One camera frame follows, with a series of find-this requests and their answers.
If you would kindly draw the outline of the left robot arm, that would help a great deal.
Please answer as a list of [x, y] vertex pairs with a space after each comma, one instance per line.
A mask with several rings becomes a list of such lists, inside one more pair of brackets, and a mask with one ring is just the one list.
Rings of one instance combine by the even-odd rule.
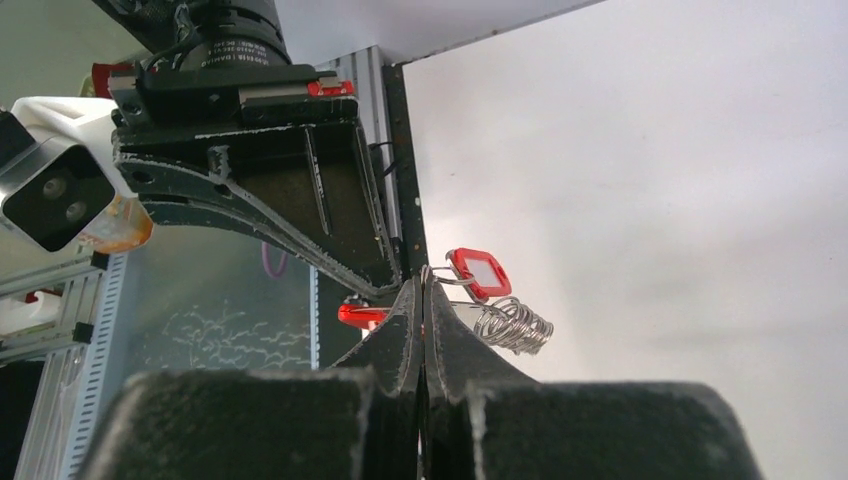
[[154, 223], [237, 232], [365, 297], [401, 273], [352, 83], [296, 64], [271, 1], [104, 1], [152, 54], [108, 90]]

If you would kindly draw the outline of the red tagged key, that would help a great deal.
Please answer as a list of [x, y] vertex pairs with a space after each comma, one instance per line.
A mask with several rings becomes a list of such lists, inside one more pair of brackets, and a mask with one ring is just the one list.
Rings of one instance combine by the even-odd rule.
[[446, 266], [431, 268], [436, 279], [443, 284], [462, 287], [474, 303], [486, 304], [513, 293], [505, 269], [489, 252], [460, 247], [449, 250], [444, 259]]

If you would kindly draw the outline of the red handled keyring holder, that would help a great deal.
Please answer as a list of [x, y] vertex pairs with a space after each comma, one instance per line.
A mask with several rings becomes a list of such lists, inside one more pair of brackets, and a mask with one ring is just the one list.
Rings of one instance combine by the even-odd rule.
[[[555, 332], [544, 319], [515, 296], [499, 297], [487, 303], [452, 300], [453, 311], [484, 343], [515, 355], [537, 355]], [[337, 310], [343, 324], [373, 331], [388, 318], [389, 307], [371, 306], [346, 300]]]

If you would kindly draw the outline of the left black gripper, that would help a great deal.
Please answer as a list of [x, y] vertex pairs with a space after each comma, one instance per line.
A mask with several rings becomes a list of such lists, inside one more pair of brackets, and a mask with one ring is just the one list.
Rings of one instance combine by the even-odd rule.
[[330, 70], [276, 65], [131, 71], [108, 78], [126, 127], [116, 167], [157, 225], [236, 232], [272, 244], [366, 297], [391, 282], [343, 245], [365, 204], [355, 89]]

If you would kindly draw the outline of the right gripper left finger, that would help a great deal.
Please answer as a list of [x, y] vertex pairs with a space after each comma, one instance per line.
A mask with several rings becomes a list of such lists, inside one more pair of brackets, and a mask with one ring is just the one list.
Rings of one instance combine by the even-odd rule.
[[421, 284], [320, 370], [161, 370], [131, 377], [82, 479], [415, 479]]

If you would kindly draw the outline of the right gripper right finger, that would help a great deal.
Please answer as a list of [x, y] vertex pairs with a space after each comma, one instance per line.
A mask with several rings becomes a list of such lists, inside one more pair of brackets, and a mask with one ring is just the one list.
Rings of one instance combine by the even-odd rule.
[[537, 381], [423, 283], [430, 479], [758, 479], [734, 411], [693, 382]]

